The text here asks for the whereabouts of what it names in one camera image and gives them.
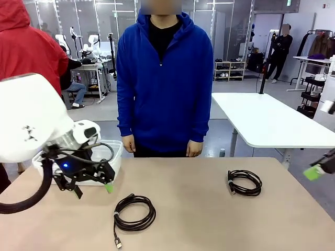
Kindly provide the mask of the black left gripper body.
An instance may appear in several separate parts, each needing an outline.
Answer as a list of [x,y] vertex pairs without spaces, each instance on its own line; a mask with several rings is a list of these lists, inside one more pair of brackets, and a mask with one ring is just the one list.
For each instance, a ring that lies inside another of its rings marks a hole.
[[92,150],[83,148],[71,151],[52,145],[44,148],[43,156],[53,160],[65,174],[74,175],[92,167],[87,162],[92,160],[92,153]]

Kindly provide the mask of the person's right hand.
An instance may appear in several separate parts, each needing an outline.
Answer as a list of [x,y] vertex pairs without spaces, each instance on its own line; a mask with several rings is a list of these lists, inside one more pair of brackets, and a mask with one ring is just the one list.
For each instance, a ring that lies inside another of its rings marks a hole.
[[135,139],[132,134],[128,136],[122,136],[122,143],[128,153],[134,153],[136,151]]

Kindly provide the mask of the person's left hand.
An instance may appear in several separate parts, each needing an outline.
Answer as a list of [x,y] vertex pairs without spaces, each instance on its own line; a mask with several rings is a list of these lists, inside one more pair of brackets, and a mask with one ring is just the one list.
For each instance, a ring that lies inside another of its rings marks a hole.
[[195,142],[189,140],[186,149],[186,156],[187,157],[197,157],[201,155],[203,150],[203,142]]

